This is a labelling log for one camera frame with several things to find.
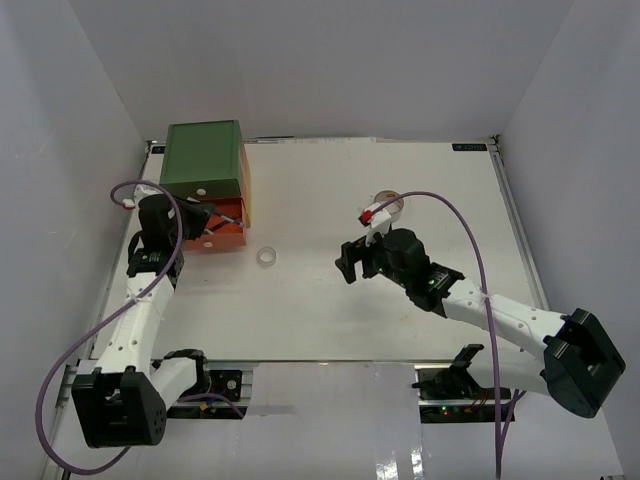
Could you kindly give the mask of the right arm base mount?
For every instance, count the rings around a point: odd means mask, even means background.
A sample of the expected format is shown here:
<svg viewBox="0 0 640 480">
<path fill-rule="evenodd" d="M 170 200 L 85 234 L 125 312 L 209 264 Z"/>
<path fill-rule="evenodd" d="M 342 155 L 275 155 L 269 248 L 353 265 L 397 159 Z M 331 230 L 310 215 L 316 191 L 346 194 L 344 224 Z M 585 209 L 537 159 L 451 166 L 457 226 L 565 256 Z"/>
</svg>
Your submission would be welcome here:
<svg viewBox="0 0 640 480">
<path fill-rule="evenodd" d="M 449 364 L 416 364 L 411 388 L 426 425 L 481 424 L 495 420 L 495 391 Z"/>
</svg>

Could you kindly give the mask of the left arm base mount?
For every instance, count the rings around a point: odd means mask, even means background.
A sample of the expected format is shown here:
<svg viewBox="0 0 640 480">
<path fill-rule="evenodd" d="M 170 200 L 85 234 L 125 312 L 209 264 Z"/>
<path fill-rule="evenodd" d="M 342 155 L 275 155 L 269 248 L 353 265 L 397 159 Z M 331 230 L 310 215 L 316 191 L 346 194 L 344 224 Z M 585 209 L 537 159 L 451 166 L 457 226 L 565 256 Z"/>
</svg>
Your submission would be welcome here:
<svg viewBox="0 0 640 480">
<path fill-rule="evenodd" d="M 171 407 L 169 419 L 241 420 L 248 410 L 252 393 L 253 371 L 218 369 L 209 371 L 209 389 L 205 397 L 184 401 Z"/>
</svg>

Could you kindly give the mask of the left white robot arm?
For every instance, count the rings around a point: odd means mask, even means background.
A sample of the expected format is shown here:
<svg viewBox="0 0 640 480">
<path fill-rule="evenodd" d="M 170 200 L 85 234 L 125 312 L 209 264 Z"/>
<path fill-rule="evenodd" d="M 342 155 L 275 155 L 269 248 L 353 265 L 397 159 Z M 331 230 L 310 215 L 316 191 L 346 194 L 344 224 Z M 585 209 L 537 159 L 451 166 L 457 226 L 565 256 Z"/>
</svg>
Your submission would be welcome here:
<svg viewBox="0 0 640 480">
<path fill-rule="evenodd" d="M 203 351 L 175 350 L 161 359 L 152 353 L 184 265 L 178 243 L 201 237 L 213 212 L 211 204 L 163 194 L 139 201 L 140 228 L 127 248 L 127 308 L 115 319 L 92 371 L 77 375 L 72 385 L 89 447 L 156 445 L 179 398 L 199 399 L 209 392 L 212 377 Z"/>
</svg>

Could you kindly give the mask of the blue pen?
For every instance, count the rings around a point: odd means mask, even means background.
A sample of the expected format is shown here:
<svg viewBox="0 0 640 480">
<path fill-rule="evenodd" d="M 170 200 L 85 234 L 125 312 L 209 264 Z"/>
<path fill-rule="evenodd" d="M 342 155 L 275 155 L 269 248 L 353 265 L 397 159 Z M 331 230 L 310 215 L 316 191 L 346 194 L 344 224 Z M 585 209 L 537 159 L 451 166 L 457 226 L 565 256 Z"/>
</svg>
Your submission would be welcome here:
<svg viewBox="0 0 640 480">
<path fill-rule="evenodd" d="M 221 218 L 223 220 L 223 222 L 227 222 L 229 224 L 234 224 L 234 225 L 237 225 L 237 226 L 239 226 L 241 228 L 247 228 L 247 224 L 245 222 L 239 220 L 236 217 L 230 217 L 230 216 L 224 215 L 224 214 L 219 213 L 219 212 L 214 213 L 214 216 L 216 216 L 218 218 Z"/>
</svg>

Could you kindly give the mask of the green drawer box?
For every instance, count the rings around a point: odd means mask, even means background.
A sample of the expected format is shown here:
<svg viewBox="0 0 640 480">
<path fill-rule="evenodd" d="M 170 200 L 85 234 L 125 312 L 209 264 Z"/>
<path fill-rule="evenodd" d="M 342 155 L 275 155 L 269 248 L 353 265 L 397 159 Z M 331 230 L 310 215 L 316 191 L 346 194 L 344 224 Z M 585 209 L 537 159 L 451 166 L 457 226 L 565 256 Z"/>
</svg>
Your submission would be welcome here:
<svg viewBox="0 0 640 480">
<path fill-rule="evenodd" d="M 237 120 L 169 126 L 160 185 L 180 198 L 244 195 L 243 141 Z"/>
</svg>

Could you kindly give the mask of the small clear tape roll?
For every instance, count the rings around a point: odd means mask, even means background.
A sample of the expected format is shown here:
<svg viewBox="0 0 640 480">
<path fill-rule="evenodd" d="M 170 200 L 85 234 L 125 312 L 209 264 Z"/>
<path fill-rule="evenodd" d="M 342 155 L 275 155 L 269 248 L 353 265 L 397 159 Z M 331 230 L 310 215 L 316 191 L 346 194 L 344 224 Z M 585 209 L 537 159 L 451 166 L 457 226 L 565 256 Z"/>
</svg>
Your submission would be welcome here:
<svg viewBox="0 0 640 480">
<path fill-rule="evenodd" d="M 259 249 L 256 255 L 257 262 L 260 266 L 268 268 L 274 266 L 277 262 L 277 252 L 270 246 L 264 246 Z"/>
</svg>

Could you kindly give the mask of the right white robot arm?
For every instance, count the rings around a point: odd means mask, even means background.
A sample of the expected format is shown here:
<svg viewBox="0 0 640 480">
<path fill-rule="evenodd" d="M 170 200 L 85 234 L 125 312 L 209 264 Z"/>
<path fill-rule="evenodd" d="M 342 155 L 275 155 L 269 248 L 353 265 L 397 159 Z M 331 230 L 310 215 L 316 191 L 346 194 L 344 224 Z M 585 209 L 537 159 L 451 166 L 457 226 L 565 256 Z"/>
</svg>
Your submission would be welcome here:
<svg viewBox="0 0 640 480">
<path fill-rule="evenodd" d="M 408 229 L 346 242 L 335 264 L 349 284 L 358 269 L 366 279 L 381 275 L 403 288 L 419 309 L 493 331 L 517 346 L 520 353 L 489 362 L 487 369 L 500 371 L 504 387 L 547 394 L 579 417 L 595 417 L 626 370 L 591 312 L 578 308 L 563 314 L 488 296 L 462 273 L 431 261 Z"/>
</svg>

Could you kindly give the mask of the large white tape roll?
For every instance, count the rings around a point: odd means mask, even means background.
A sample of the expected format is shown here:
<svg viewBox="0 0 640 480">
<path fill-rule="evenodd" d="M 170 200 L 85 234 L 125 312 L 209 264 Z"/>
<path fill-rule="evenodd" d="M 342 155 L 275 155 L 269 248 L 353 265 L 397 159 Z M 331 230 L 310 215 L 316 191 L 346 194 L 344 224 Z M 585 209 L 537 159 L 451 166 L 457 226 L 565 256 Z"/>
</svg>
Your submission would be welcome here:
<svg viewBox="0 0 640 480">
<path fill-rule="evenodd" d="M 397 217 L 402 214 L 404 209 L 404 200 L 399 197 L 399 193 L 394 190 L 381 190 L 374 196 L 374 202 L 385 204 L 385 210 L 392 216 Z"/>
</svg>

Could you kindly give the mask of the orange cardboard box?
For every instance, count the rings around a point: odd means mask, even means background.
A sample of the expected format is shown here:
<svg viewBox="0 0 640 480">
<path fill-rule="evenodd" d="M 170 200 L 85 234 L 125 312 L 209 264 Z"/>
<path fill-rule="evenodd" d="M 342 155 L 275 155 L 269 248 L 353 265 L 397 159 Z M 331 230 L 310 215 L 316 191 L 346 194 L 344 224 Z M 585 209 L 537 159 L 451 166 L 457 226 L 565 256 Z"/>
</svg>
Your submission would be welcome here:
<svg viewBox="0 0 640 480">
<path fill-rule="evenodd" d="M 206 232 L 196 240 L 186 241 L 183 248 L 186 251 L 207 251 L 227 250 L 236 247 L 244 247 L 247 239 L 247 229 L 251 226 L 251 172 L 244 145 L 239 148 L 240 171 L 242 174 L 240 195 L 226 198 L 206 199 L 205 204 L 214 205 L 219 213 L 230 217 L 236 217 L 247 224 L 247 228 L 237 225 L 226 226 L 218 230 L 214 235 Z M 206 228 L 216 225 L 222 221 L 212 215 L 209 218 Z"/>
</svg>

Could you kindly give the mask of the black pen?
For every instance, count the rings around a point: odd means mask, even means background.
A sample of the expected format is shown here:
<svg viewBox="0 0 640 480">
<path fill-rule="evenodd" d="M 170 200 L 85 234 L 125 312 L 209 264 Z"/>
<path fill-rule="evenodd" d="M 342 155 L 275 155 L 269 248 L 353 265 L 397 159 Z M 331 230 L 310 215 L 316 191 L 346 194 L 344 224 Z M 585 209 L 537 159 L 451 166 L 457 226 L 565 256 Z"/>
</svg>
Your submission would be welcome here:
<svg viewBox="0 0 640 480">
<path fill-rule="evenodd" d="M 218 230 L 226 227 L 226 226 L 234 226 L 233 222 L 229 222 L 228 220 L 222 220 L 214 226 L 208 227 L 206 229 L 206 233 L 208 235 L 214 235 Z"/>
</svg>

